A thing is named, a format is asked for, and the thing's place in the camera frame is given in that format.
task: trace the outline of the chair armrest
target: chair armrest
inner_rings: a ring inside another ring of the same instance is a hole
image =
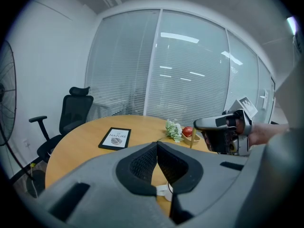
[[[43,119],[47,119],[47,116],[37,116],[37,117],[33,117],[33,118],[29,119],[28,121],[29,121],[30,123],[33,123],[33,122],[42,121]]]
[[[66,125],[63,127],[63,131],[67,134],[70,131],[72,131],[73,129],[79,127],[80,125],[82,125],[84,123],[84,121],[75,121],[73,123],[70,123],[69,125]]]

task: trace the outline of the red apple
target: red apple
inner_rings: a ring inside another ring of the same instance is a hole
[[[182,130],[182,134],[185,135],[186,137],[190,137],[192,135],[192,130],[193,130],[192,127],[185,127]]]

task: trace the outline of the picture frame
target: picture frame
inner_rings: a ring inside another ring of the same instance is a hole
[[[100,144],[101,149],[121,150],[128,147],[131,129],[111,127]]]

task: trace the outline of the green plant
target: green plant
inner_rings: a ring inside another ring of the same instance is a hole
[[[179,123],[175,123],[174,121],[170,121],[168,119],[166,122],[166,130],[167,137],[173,138],[176,143],[183,140],[181,137],[181,125]]]

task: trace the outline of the glass wall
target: glass wall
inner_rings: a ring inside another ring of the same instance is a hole
[[[102,20],[86,72],[94,103],[88,120],[143,114],[158,10],[118,14]]]
[[[210,21],[160,12],[131,11],[102,20],[86,72],[85,85],[94,97],[88,120],[146,114],[192,125],[247,96],[258,109],[253,120],[268,123],[275,85],[258,56]]]
[[[225,29],[206,20],[164,11],[147,101],[147,115],[192,125],[222,114],[229,81]]]

